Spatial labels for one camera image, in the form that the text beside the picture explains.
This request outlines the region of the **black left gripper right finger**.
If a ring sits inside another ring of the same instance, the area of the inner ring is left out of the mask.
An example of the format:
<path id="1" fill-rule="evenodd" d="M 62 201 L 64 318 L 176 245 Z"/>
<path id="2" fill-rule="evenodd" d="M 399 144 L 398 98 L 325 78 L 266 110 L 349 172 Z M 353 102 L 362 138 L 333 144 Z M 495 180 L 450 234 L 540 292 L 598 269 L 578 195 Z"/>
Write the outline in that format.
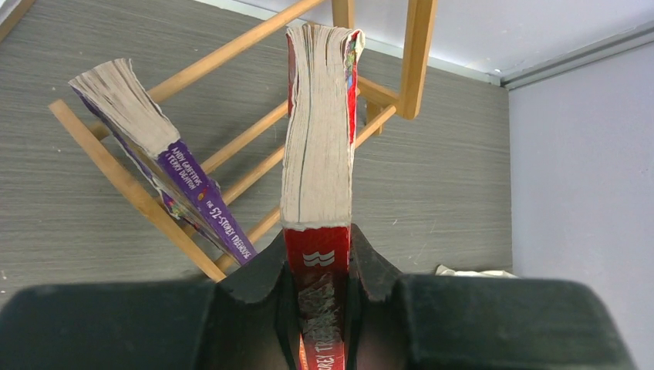
<path id="1" fill-rule="evenodd" d="M 352 227 L 350 369 L 633 369 L 574 281 L 404 274 Z"/>

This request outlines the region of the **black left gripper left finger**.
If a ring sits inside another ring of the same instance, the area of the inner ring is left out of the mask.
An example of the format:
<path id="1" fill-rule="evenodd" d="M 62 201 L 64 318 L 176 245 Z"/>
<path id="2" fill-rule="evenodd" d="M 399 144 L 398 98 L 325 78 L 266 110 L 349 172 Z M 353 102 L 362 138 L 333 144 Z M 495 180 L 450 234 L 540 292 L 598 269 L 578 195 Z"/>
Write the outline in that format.
<path id="1" fill-rule="evenodd" d="M 221 282 L 51 284 L 1 311 L 3 369 L 297 369 L 285 242 Z"/>

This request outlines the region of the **red Treehouse book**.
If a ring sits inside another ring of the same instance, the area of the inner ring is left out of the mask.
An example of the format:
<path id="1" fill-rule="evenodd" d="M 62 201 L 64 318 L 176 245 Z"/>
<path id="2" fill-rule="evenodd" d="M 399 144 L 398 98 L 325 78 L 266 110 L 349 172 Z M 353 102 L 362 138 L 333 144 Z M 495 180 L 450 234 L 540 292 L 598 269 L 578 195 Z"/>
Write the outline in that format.
<path id="1" fill-rule="evenodd" d="M 338 26 L 292 26 L 281 225 L 297 291 L 306 366 L 346 367 L 357 67 L 366 37 Z"/>

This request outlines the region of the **purple 52-Storey Treehouse book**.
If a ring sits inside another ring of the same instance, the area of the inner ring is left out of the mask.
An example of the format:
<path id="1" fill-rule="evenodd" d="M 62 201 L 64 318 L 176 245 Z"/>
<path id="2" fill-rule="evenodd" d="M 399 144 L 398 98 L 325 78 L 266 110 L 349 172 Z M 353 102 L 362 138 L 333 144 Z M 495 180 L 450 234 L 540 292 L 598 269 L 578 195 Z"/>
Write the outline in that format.
<path id="1" fill-rule="evenodd" d="M 189 224 L 240 265 L 257 255 L 217 182 L 144 89 L 130 59 L 97 65 L 68 84 L 159 193 L 169 215 Z"/>

